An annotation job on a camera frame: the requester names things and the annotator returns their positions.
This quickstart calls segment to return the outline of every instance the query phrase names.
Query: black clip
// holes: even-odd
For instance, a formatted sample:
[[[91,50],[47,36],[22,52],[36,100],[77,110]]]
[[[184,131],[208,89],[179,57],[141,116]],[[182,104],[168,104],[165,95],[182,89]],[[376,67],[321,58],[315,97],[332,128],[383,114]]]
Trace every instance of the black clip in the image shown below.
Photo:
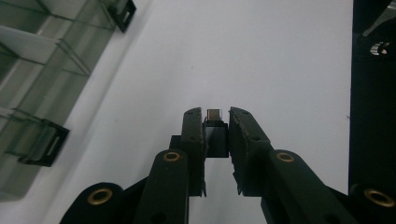
[[[40,120],[40,125],[46,128],[36,140],[31,152],[27,156],[19,157],[18,162],[50,167],[58,156],[69,130],[47,119]]]
[[[125,33],[136,11],[136,6],[132,0],[120,0],[117,4],[108,7],[107,11],[120,30]]]

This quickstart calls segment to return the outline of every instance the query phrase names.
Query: brass insert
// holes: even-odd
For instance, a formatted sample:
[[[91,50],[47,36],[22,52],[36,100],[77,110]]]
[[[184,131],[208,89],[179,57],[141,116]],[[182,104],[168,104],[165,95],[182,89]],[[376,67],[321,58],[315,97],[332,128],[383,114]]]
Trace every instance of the brass insert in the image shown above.
[[[176,152],[168,152],[163,155],[163,159],[165,161],[178,161],[180,159],[180,155]]]
[[[383,207],[393,207],[395,205],[395,201],[392,198],[376,189],[366,189],[364,191],[364,196],[372,203],[376,203]]]
[[[285,161],[285,162],[294,161],[294,157],[292,157],[289,153],[286,153],[286,152],[279,152],[276,154],[276,157],[278,159],[280,159],[281,161]]]
[[[93,191],[88,197],[88,203],[92,205],[99,205],[107,202],[111,198],[111,196],[113,196],[113,191],[111,191],[111,189],[97,189]]]

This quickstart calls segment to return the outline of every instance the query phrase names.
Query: transparent plastic container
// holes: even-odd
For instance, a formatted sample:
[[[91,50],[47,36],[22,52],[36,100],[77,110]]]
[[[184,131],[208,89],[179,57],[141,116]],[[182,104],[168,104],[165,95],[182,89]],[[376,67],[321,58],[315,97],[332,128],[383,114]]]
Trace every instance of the transparent plastic container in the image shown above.
[[[111,4],[0,0],[0,202],[32,184],[39,166],[26,158],[43,157],[66,121],[115,29]]]

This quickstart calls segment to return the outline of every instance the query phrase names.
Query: black bracket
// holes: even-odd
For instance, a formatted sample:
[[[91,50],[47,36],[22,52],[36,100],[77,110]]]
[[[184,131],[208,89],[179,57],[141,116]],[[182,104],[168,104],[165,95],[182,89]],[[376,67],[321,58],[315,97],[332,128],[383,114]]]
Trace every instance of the black bracket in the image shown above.
[[[125,33],[134,16],[136,6],[132,0],[120,0],[117,4],[108,7],[107,11],[120,30]]]

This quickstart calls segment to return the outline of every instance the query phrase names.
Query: white table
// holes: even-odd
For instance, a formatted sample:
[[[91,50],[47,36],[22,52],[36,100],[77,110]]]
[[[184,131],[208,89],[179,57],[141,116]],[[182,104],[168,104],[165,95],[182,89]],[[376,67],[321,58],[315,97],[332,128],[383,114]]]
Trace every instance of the white table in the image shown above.
[[[70,136],[0,223],[58,223],[88,186],[123,188],[149,174],[193,107],[251,112],[274,148],[298,153],[347,192],[352,0],[134,0],[78,100]],[[190,223],[265,223],[259,198],[238,196],[231,160],[208,159],[207,198]]]

